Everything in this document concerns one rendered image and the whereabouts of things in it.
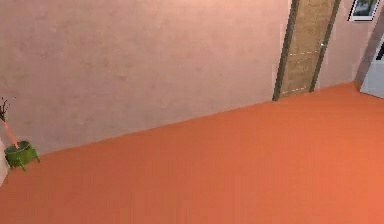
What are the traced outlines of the house plant in green pot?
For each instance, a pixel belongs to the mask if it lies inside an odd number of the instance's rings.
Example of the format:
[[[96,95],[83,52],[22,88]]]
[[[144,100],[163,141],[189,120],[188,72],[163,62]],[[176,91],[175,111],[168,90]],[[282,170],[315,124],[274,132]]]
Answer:
[[[7,137],[11,140],[11,144],[4,149],[5,159],[11,169],[20,167],[25,172],[27,164],[34,160],[40,163],[40,158],[28,140],[18,140],[12,133],[6,117],[9,106],[8,100],[0,96],[0,121],[5,128]]]

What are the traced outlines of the brown wooden room door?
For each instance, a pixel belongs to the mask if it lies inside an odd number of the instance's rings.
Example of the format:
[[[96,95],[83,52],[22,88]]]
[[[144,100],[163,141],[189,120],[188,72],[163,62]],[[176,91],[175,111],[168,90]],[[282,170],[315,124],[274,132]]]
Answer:
[[[341,0],[292,0],[273,101],[313,92]]]

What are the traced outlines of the white room door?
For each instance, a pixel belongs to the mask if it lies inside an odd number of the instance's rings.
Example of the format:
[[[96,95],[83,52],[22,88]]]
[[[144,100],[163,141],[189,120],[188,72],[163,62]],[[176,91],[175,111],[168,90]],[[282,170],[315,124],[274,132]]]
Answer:
[[[371,61],[360,92],[384,99],[384,36]]]

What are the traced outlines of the white framed wall picture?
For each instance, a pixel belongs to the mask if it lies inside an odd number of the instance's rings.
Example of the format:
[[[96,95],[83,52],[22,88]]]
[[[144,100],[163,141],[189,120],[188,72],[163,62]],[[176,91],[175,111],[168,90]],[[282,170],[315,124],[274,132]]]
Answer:
[[[354,0],[348,16],[349,21],[372,21],[380,0]]]

